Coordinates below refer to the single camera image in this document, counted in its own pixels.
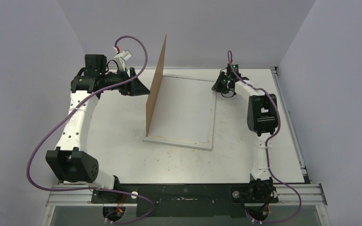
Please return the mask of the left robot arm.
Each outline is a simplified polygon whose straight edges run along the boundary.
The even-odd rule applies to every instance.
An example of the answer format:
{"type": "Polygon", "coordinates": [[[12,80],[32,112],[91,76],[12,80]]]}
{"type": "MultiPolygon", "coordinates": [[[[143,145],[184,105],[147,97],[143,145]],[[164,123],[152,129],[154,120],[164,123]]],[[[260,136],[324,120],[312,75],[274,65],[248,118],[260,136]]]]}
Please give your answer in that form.
{"type": "Polygon", "coordinates": [[[104,188],[103,196],[114,203],[121,199],[118,177],[100,169],[98,160],[87,153],[87,138],[93,112],[102,90],[118,90],[124,96],[150,94],[149,89],[136,77],[133,67],[125,62],[131,53],[119,52],[114,61],[117,71],[107,71],[105,55],[86,54],[85,67],[71,81],[69,119],[54,150],[46,152],[46,161],[60,182],[70,182],[104,188]]]}

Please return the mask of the brown cardboard backing board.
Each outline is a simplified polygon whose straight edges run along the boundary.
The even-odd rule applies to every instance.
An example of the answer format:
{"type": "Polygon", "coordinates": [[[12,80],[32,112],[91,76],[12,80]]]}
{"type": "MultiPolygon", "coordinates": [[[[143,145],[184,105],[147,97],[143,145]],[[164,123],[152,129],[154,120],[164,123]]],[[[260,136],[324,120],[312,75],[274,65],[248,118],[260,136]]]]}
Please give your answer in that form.
{"type": "Polygon", "coordinates": [[[161,87],[161,82],[163,78],[164,64],[165,64],[165,50],[166,50],[166,39],[167,35],[165,35],[165,39],[162,45],[162,49],[159,55],[159,59],[156,65],[155,73],[153,76],[153,80],[150,87],[150,94],[147,98],[146,102],[146,136],[149,134],[149,129],[152,123],[152,118],[158,98],[158,94],[161,87]]]}

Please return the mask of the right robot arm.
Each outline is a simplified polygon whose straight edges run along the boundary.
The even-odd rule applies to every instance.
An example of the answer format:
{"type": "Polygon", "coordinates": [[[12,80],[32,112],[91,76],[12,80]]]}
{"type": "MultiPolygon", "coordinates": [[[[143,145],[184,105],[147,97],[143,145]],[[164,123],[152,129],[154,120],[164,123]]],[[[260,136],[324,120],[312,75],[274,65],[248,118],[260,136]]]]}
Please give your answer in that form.
{"type": "Polygon", "coordinates": [[[267,138],[274,134],[278,127],[276,113],[276,96],[255,88],[249,78],[242,77],[238,65],[227,64],[220,70],[219,77],[212,86],[212,90],[221,95],[232,93],[232,97],[239,95],[248,104],[247,127],[254,134],[253,166],[250,173],[248,189],[245,193],[239,192],[239,197],[245,202],[268,204],[275,197],[273,180],[269,173],[267,152],[269,146],[265,144],[267,138]]]}

